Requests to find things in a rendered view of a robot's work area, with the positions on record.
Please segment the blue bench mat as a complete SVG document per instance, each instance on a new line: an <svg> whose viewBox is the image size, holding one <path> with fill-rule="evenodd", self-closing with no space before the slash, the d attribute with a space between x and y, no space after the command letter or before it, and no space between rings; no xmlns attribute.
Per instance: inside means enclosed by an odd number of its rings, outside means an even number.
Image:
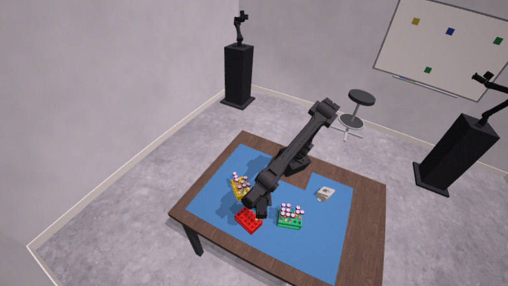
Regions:
<svg viewBox="0 0 508 286"><path fill-rule="evenodd" d="M237 201L231 186L233 172L254 180L272 156L240 144L211 177L185 210L232 237L312 277L335 285L346 234L353 188L312 172L305 190L279 180L272 193L272 206L262 226L250 235L236 220L245 206ZM335 192L324 203L316 193L328 187ZM277 227L281 204L304 210L300 230Z"/></svg>

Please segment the red rack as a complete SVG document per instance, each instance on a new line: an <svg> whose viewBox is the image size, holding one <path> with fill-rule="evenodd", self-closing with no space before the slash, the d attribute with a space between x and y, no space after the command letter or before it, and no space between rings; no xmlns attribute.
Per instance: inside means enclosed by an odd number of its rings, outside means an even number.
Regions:
<svg viewBox="0 0 508 286"><path fill-rule="evenodd" d="M249 214L248 214L249 213ZM250 234L252 235L256 230L262 226L262 220L255 221L255 213L250 209L244 207L237 214L235 220ZM241 218L241 219L240 219ZM245 221L246 220L246 221Z"/></svg>

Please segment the green tube rack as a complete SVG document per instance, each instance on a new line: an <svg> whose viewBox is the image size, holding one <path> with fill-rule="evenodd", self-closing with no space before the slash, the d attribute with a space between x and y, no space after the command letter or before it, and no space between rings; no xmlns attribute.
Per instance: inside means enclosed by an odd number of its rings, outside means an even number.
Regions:
<svg viewBox="0 0 508 286"><path fill-rule="evenodd" d="M285 217L283 218L283 221L280 221L279 220L280 219L280 211L281 211L281 209L279 209L279 212L278 212L277 227L296 229L296 230L301 229L302 217L301 217L301 220L298 220L298 217L296 218L296 220L293 219L291 223L288 222L290 217L288 217L287 222L284 221Z"/></svg>

